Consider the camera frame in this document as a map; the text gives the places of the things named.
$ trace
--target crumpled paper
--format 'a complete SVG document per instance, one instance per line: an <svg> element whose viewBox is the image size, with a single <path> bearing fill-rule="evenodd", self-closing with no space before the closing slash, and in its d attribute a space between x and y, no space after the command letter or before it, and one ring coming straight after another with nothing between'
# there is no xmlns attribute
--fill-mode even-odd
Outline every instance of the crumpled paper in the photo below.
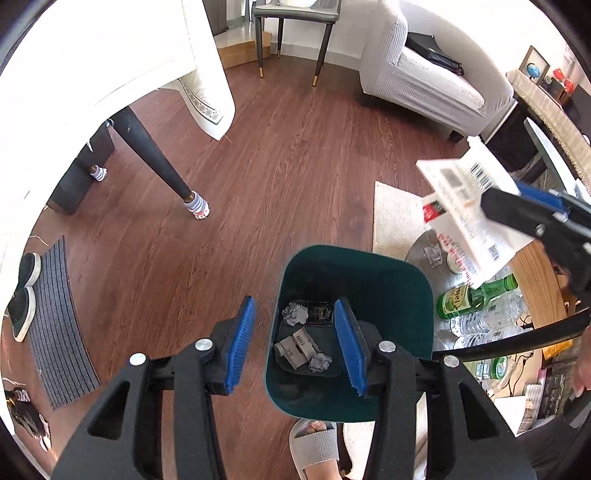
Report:
<svg viewBox="0 0 591 480"><path fill-rule="evenodd" d="M281 314L283 315L283 321L291 327L296 323L303 325L308 319L308 309L293 301L283 309Z"/></svg>
<svg viewBox="0 0 591 480"><path fill-rule="evenodd" d="M315 353L309 360L308 368L313 372L323 372L328 370L332 358L323 353Z"/></svg>

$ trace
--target white sofa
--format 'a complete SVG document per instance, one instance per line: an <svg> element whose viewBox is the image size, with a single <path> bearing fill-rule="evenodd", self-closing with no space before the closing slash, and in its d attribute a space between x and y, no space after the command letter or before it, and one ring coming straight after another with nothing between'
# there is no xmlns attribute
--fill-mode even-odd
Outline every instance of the white sofa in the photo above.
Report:
<svg viewBox="0 0 591 480"><path fill-rule="evenodd" d="M443 52L461 62L465 76L405 47L409 31L435 36ZM378 0L359 75L366 94L414 110L461 135L479 135L513 97L505 75L476 42L448 20L407 0Z"/></svg>

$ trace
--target gray slipper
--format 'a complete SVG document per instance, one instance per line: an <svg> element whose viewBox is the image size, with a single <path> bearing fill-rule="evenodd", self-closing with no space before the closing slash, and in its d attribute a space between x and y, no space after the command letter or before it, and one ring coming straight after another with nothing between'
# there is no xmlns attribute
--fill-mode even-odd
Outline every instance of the gray slipper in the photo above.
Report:
<svg viewBox="0 0 591 480"><path fill-rule="evenodd" d="M290 432L291 457L301 480L307 480L304 468L327 460L339 460L336 443L336 423L326 421L323 432L307 433L306 430L315 420L300 419Z"/></svg>

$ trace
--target wooden floor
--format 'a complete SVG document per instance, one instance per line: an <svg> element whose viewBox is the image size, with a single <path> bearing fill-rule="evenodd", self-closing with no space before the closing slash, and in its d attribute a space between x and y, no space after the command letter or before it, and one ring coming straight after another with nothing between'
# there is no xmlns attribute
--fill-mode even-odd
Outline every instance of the wooden floor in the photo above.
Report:
<svg viewBox="0 0 591 480"><path fill-rule="evenodd" d="M106 384L134 352L152 358L179 351L231 317L246 294L258 315L242 382L216 397L228 478L297 479L288 447L293 419L264 387L264 358L282 269L300 249L332 244L371 250L374 181L424 195L421 158L457 156L434 123L397 106L367 108L359 75L284 57L227 71L236 103L221 141L193 121L180 95L150 93L133 109L186 182L209 202L195 220L174 193L112 132L108 176L74 216L47 209L34 228L48 244L66 237L80 329ZM47 247L31 239L27 251ZM35 371L29 340L2 329L2 374L27 384L51 426L45 453L19 437L51 471L96 392L52 411ZM164 419L165 478L174 477L170 402Z"/></svg>

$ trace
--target hand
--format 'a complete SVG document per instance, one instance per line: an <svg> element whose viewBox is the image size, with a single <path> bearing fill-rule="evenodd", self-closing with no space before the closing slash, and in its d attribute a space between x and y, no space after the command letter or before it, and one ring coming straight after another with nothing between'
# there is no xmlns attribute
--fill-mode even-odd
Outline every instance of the hand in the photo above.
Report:
<svg viewBox="0 0 591 480"><path fill-rule="evenodd" d="M574 366L573 387L577 397L591 390L591 326L583 332L579 358Z"/></svg>

